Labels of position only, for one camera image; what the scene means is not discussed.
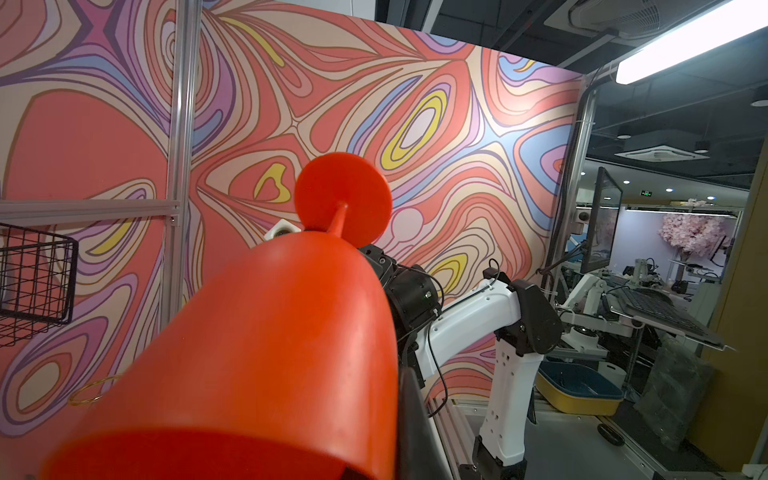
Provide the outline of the red wine glass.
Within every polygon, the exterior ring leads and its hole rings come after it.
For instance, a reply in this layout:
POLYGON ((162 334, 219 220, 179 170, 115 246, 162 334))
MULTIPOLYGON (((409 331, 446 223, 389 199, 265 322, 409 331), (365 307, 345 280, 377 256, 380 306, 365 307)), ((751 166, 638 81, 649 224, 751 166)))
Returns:
POLYGON ((384 177, 331 153, 295 186, 303 230, 207 282, 45 461, 45 479, 391 479, 398 366, 362 247, 384 177))

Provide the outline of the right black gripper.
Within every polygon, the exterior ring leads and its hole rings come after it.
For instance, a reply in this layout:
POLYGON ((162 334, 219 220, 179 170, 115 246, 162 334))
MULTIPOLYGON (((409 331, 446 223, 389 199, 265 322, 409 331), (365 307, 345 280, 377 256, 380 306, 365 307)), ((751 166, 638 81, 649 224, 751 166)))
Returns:
POLYGON ((422 267, 399 264, 374 245, 364 246, 359 251, 382 285, 397 336, 418 332, 442 313, 442 285, 422 267))

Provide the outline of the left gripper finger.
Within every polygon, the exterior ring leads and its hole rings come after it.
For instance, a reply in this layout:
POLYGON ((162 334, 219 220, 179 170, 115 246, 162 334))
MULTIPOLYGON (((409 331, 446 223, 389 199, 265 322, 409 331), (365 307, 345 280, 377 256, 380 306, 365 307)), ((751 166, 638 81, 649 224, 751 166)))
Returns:
POLYGON ((412 368, 400 370, 398 390, 397 478, 451 479, 412 368))

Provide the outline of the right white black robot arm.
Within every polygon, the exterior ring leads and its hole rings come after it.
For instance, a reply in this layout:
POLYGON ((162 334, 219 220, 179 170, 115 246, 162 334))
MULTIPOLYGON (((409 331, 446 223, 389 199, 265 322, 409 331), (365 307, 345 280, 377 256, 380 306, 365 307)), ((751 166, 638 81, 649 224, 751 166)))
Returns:
POLYGON ((398 478, 524 478, 537 372, 563 332, 540 288, 509 279, 490 260, 480 284, 446 305, 442 285, 421 267, 400 265, 374 245, 360 251, 382 284, 397 337, 398 478), (490 400, 473 434, 449 398, 430 398, 425 383, 435 377, 444 386, 447 362, 489 338, 495 341, 490 400))

